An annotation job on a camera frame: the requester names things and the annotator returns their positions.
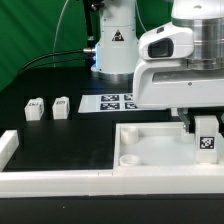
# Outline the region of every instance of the warning label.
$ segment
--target warning label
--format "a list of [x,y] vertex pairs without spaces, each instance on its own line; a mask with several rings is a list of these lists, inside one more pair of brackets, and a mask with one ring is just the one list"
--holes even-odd
[[120,30],[117,30],[117,32],[115,33],[112,41],[124,41],[124,38],[123,38]]

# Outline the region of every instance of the black mat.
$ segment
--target black mat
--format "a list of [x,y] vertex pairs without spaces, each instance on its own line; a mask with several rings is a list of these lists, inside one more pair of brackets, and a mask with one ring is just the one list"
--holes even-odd
[[[89,77],[85,68],[36,69],[17,77],[0,93],[0,128],[19,131],[20,147],[7,171],[112,169],[117,123],[168,121],[169,111],[79,114],[82,95],[132,92],[132,82]],[[70,98],[68,120],[53,120],[55,98]],[[41,121],[25,120],[24,107],[42,97]]]

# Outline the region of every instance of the cable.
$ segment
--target cable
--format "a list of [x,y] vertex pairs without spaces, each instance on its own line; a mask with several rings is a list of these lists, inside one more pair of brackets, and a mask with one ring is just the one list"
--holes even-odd
[[145,26],[144,26],[143,23],[142,23],[141,16],[140,16],[140,13],[139,13],[139,9],[138,9],[138,3],[137,3],[137,1],[138,1],[138,0],[136,0],[135,5],[136,5],[136,12],[137,12],[137,15],[138,15],[138,20],[139,20],[139,22],[140,22],[140,24],[141,24],[141,26],[142,26],[142,29],[143,29],[143,30],[145,31],[145,33],[146,33],[147,30],[146,30]]
[[64,51],[64,52],[57,52],[57,53],[51,53],[51,54],[45,54],[40,57],[37,57],[29,62],[27,62],[17,73],[19,75],[22,73],[24,70],[26,70],[30,65],[33,63],[43,60],[45,58],[50,58],[50,57],[55,57],[55,56],[61,56],[61,55],[69,55],[69,54],[77,54],[77,53],[83,53],[83,50],[73,50],[73,51]]
[[55,53],[56,44],[57,44],[57,40],[58,40],[58,33],[59,33],[59,30],[60,30],[60,27],[61,27],[61,21],[64,17],[64,13],[65,13],[65,10],[67,8],[68,3],[69,3],[69,0],[66,0],[65,4],[63,6],[63,9],[61,11],[61,15],[60,15],[59,20],[58,20],[57,29],[56,29],[55,38],[54,38],[53,53]]
[[29,68],[26,68],[26,69],[22,70],[22,72],[19,73],[19,75],[21,75],[22,73],[24,73],[25,71],[30,70],[30,69],[34,69],[34,68],[38,68],[38,67],[42,67],[42,66],[45,66],[45,65],[52,65],[52,64],[58,64],[58,63],[65,63],[65,62],[70,62],[70,61],[85,61],[85,58],[73,58],[73,59],[68,59],[68,60],[63,60],[63,61],[54,61],[54,62],[48,62],[48,63],[44,63],[44,64],[40,64],[40,65],[36,65],[36,66],[32,66],[32,67],[29,67]]
[[86,20],[87,36],[88,38],[94,38],[88,0],[83,0],[83,7],[84,7],[85,20]]

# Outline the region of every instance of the small white block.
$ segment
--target small white block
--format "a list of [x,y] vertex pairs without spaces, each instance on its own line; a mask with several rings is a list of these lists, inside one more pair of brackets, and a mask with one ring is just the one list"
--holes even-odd
[[27,121],[38,121],[44,113],[44,101],[42,98],[29,100],[25,107]]
[[171,108],[171,116],[179,117],[177,108]]
[[195,160],[198,163],[217,163],[217,135],[219,123],[215,116],[196,116],[196,151]]
[[70,111],[69,98],[68,97],[56,98],[53,105],[54,119],[55,120],[67,119],[69,111]]

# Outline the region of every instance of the black cable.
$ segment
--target black cable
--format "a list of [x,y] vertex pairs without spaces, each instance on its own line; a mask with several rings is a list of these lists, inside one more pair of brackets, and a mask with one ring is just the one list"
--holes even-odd
[[36,65],[36,66],[32,66],[32,67],[29,67],[29,68],[24,69],[24,70],[23,70],[20,74],[18,74],[18,75],[21,75],[22,73],[24,73],[25,71],[30,70],[30,69],[34,69],[34,68],[38,68],[38,67],[42,67],[42,66],[45,66],[45,65],[59,64],[59,63],[65,63],[65,62],[70,62],[70,61],[85,61],[85,58],[73,58],[73,59],[68,59],[68,60],[63,60],[63,61],[48,62],[48,63],[44,63],[44,64],[40,64],[40,65]]
[[91,37],[91,36],[93,36],[93,28],[92,28],[92,23],[91,23],[91,17],[90,17],[90,11],[89,11],[89,6],[88,6],[88,0],[83,0],[83,6],[84,6],[85,19],[86,19],[87,35],[88,35],[88,37]]
[[50,57],[56,57],[56,56],[61,56],[61,55],[69,55],[69,54],[77,54],[77,53],[83,53],[83,50],[73,50],[73,51],[64,51],[64,52],[56,52],[56,53],[51,53],[51,54],[45,54],[42,55],[40,57],[37,57],[29,62],[27,62],[17,73],[16,76],[18,76],[19,74],[21,74],[24,70],[26,70],[30,65],[32,65],[33,63],[37,62],[37,61],[41,61],[45,58],[50,58]]

